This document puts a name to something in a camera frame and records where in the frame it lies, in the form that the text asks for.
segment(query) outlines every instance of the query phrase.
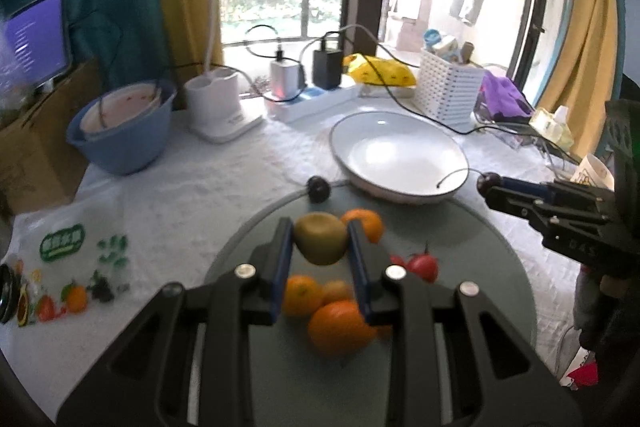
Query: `monitor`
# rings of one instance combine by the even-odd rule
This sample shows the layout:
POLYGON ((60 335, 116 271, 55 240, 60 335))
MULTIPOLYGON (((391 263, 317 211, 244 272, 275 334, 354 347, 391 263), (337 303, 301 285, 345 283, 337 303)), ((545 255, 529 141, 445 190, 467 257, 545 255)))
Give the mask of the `monitor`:
POLYGON ((63 1, 36 0, 6 22, 7 41, 34 87, 65 73, 71 65, 63 1))

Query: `orange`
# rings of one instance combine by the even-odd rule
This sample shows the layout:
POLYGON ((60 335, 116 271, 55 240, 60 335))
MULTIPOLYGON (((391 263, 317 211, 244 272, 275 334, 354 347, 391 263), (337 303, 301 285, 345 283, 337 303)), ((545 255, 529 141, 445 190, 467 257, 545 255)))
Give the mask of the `orange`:
POLYGON ((308 317, 322 306, 322 287, 308 275, 287 279, 282 312, 288 317, 308 317))
POLYGON ((345 213, 340 221, 347 225, 353 219, 359 219, 362 222, 364 233, 372 243, 380 241, 382 234, 385 232, 385 225, 382 218, 373 210, 366 208, 354 208, 345 213))
POLYGON ((66 309, 70 313, 81 313, 86 309, 87 301, 86 290, 82 286, 74 286, 66 294, 66 309))
POLYGON ((353 290, 345 281, 329 281, 322 286, 322 305, 351 299, 353 290))
POLYGON ((376 338, 354 301, 337 301, 320 308, 309 320, 306 331, 311 343, 326 357, 344 357, 367 346, 376 338))

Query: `green logo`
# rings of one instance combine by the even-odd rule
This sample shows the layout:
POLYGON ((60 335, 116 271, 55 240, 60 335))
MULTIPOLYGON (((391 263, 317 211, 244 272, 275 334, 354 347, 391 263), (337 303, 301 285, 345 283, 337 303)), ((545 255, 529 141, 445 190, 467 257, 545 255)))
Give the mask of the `green logo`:
POLYGON ((70 229, 47 233, 40 244, 40 258, 51 263, 60 257, 76 253, 84 243, 84 227, 79 223, 70 229))

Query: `black charger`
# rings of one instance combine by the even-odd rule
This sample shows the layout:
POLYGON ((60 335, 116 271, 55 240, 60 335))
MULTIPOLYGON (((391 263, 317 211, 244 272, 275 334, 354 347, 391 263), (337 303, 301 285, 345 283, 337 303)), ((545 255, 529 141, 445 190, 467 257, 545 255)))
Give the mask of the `black charger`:
POLYGON ((320 49, 314 51, 313 82, 321 89, 340 87, 342 80, 342 50, 328 50, 326 39, 320 41, 320 49))

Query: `silver screw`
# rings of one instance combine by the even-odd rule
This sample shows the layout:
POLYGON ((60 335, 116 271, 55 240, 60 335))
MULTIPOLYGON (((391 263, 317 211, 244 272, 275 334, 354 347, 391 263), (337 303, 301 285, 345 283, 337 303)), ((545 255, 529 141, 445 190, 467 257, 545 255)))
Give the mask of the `silver screw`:
POLYGON ((250 279, 255 275, 255 266, 249 263, 239 264, 236 266, 234 273, 240 279, 250 279))
POLYGON ((175 297, 182 293, 182 285, 179 282, 170 282, 162 286, 162 295, 165 297, 175 297))
POLYGON ((401 279, 404 279, 404 276, 406 276, 406 270, 402 268, 402 266, 392 264, 391 266, 386 267, 385 274, 387 277, 389 277, 389 279, 399 281, 401 279))
POLYGON ((460 292, 467 297, 475 297, 480 293, 480 286, 473 281, 460 283, 460 292))

